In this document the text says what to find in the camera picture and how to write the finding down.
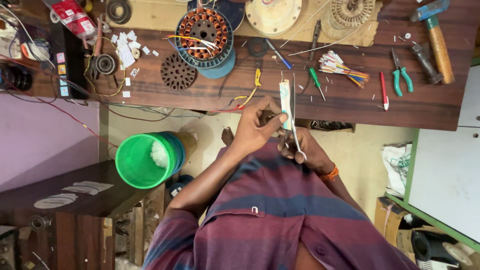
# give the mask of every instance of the red pen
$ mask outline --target red pen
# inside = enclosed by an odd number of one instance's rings
[[[382,83],[382,95],[384,97],[384,109],[385,111],[388,110],[388,97],[387,97],[387,92],[385,91],[385,79],[384,79],[384,73],[380,71],[380,82]]]

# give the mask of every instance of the green screwdriver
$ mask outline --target green screwdriver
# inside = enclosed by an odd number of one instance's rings
[[[323,94],[323,92],[322,92],[322,89],[320,89],[320,83],[318,82],[317,73],[315,73],[315,69],[312,68],[312,67],[309,68],[309,69],[308,69],[308,73],[310,73],[310,76],[311,76],[312,79],[313,79],[313,82],[314,82],[313,84],[315,84],[315,86],[318,87],[318,89],[320,90],[320,93],[322,94],[322,97],[324,98],[324,101],[326,101],[326,100],[325,100],[325,96],[324,96],[324,94]]]

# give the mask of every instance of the purple wall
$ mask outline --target purple wall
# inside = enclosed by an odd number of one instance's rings
[[[98,134],[98,108],[62,99],[54,104]],[[47,104],[0,94],[0,192],[97,162],[98,139],[70,116]]]

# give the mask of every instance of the pen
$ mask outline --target pen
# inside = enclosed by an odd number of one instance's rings
[[[380,82],[382,83],[382,96],[384,98],[384,108],[385,111],[388,110],[388,97],[387,97],[387,92],[385,91],[385,79],[384,79],[384,73],[380,71]]]
[[[272,50],[275,52],[275,54],[280,58],[280,60],[287,66],[288,69],[292,69],[292,65],[287,61],[287,59],[284,59],[280,53],[275,49],[275,47],[273,47],[272,43],[270,43],[270,41],[265,38],[265,41],[267,42],[268,46],[270,48],[272,48]]]

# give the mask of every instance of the orange thread bracelet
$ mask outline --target orange thread bracelet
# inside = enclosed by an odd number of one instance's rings
[[[320,176],[320,179],[322,181],[325,181],[325,180],[335,181],[334,177],[337,176],[337,175],[338,175],[338,168],[335,165],[335,167],[333,168],[333,170],[329,174]]]

